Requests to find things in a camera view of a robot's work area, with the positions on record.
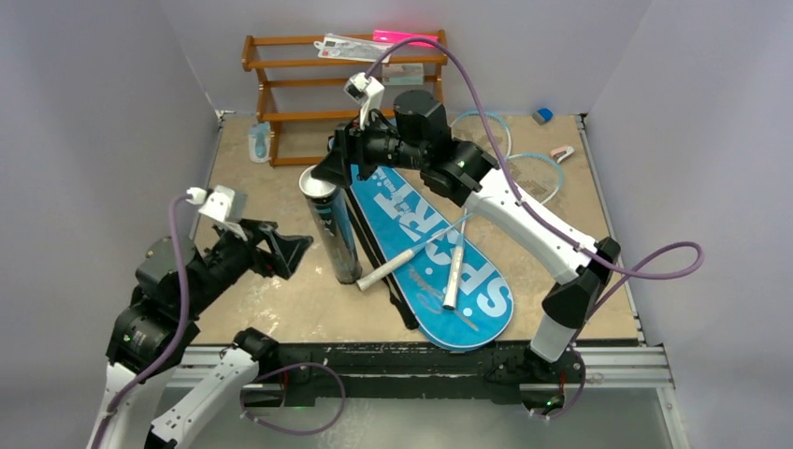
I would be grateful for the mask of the black shuttlecock tube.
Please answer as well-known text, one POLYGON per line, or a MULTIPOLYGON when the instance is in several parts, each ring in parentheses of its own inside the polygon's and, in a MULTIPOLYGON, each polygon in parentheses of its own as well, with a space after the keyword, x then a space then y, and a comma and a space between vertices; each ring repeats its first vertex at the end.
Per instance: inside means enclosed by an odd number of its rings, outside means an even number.
POLYGON ((352 221, 341 189, 338 188, 329 198, 305 199, 336 279, 341 284, 356 283, 362 276, 362 267, 356 250, 352 221))

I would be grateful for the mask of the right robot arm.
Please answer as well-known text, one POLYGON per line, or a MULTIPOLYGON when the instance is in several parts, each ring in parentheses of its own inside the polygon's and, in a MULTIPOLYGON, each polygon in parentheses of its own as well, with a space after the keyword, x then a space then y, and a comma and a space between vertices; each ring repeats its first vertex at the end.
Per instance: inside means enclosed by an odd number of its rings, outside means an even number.
POLYGON ((399 94, 394 123, 372 106, 374 94, 356 87, 346 92, 359 104, 359 116, 336 128, 334 143, 313 176, 347 188, 379 167, 416 170, 432 193, 490 221, 530 252, 555 284, 542 302, 525 367, 536 380, 550 379, 609 283, 619 244, 566 224, 513 182, 506 162, 453 137, 445 107, 430 92, 399 94))

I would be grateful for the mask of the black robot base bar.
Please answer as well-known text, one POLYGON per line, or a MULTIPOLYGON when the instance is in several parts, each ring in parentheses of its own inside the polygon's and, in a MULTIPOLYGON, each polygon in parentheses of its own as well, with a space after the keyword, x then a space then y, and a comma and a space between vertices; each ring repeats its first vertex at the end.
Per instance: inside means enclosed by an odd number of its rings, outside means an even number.
POLYGON ((252 351, 262 377, 257 389, 288 407, 319 398, 479 399, 553 411, 585 373, 572 350, 547 362, 525 340, 459 354, 425 342, 279 343, 243 333, 234 343, 252 351))

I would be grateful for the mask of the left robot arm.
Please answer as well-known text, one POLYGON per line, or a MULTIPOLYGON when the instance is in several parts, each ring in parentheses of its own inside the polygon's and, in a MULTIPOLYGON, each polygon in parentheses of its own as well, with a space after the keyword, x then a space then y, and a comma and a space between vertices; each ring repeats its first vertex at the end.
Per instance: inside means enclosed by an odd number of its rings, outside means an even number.
POLYGON ((106 356, 106 386, 90 448, 187 448, 223 405, 254 380, 279 369, 279 344, 251 327, 240 331, 220 362, 162 414, 157 405, 187 347, 200 314, 245 273, 289 279, 313 243, 282 236, 277 223, 243 219, 244 233, 213 227, 214 245, 199 251, 181 238, 155 241, 136 270, 129 306, 117 317, 106 356))

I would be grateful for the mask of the blue racket bag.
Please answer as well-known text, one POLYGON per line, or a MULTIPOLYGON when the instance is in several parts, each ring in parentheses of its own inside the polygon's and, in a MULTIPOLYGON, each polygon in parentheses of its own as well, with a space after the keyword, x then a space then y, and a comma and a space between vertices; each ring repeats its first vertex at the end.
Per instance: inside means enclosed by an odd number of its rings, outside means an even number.
POLYGON ((460 230, 469 215, 446 218, 399 172, 380 167, 347 192, 370 249, 382 263, 413 256, 388 277, 422 333, 437 346, 467 352, 509 325, 512 290, 495 265, 460 230))

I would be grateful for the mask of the wooden three-tier shelf rack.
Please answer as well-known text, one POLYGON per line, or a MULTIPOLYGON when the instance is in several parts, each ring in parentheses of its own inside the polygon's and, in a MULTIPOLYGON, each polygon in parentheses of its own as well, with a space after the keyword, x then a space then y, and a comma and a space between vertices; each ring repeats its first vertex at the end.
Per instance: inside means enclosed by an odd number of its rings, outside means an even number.
MULTIPOLYGON (((280 149, 283 132, 292 129, 294 123, 343 122, 358 115, 358 106, 343 94, 343 86, 373 62, 319 58, 313 42, 323 36, 245 37, 241 66, 258 81, 255 115, 259 123, 270 123, 268 162, 272 167, 320 162, 315 155, 280 149)), ((373 41, 372 33, 346 36, 373 41)))

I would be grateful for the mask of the light blue packaged tool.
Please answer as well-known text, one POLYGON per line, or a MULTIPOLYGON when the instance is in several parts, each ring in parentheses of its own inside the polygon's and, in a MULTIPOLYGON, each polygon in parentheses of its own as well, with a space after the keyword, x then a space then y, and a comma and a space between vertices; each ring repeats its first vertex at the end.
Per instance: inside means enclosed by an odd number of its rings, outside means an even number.
POLYGON ((267 163, 270 153, 270 123, 254 123, 248 128, 248 152, 252 162, 267 163))

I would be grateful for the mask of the small white box on shelf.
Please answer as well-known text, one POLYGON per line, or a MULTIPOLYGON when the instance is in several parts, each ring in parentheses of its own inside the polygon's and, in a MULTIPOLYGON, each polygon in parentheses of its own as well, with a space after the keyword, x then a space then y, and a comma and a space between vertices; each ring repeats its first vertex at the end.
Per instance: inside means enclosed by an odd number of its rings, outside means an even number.
POLYGON ((395 86, 420 86, 425 83, 423 64, 387 64, 382 66, 382 83, 395 86))

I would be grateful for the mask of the clear packaged item on shelf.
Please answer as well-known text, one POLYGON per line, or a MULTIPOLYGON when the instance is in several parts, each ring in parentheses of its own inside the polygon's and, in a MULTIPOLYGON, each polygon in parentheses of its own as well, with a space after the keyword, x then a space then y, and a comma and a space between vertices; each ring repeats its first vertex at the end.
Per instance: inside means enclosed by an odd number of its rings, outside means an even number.
POLYGON ((390 48, 385 43, 334 34, 325 34, 313 46, 319 58, 356 62, 375 62, 390 48))

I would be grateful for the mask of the pink fluorescent ruler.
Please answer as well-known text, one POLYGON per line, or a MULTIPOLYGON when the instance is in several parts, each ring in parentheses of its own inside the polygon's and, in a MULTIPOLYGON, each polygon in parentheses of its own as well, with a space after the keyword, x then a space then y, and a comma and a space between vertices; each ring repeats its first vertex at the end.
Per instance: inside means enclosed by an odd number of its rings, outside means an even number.
POLYGON ((409 43, 409 46, 413 46, 413 47, 431 48, 432 44, 429 43, 429 40, 433 42, 440 41, 437 35, 423 35, 423 34, 388 31, 388 30, 380 30, 380 29, 376 29, 372 33, 372 40, 381 44, 396 44, 400 41, 413 37, 420 37, 423 39, 423 41, 415 41, 409 43))

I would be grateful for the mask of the blue and grey eraser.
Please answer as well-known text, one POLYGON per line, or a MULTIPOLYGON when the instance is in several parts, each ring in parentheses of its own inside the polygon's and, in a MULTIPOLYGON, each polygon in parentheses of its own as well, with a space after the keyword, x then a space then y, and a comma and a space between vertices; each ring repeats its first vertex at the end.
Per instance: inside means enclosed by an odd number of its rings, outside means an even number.
POLYGON ((538 125, 545 125, 554 118, 554 113, 548 108, 537 109, 532 113, 532 118, 538 125))

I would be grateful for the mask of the pink and white clip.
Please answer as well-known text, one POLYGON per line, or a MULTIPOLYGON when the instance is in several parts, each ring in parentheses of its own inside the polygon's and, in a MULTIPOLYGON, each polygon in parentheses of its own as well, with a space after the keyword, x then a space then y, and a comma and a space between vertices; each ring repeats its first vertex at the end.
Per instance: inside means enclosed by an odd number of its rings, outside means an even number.
POLYGON ((575 153, 572 146, 564 146, 556 148, 549 153, 549 157, 557 164, 562 164, 565 160, 570 158, 575 153))

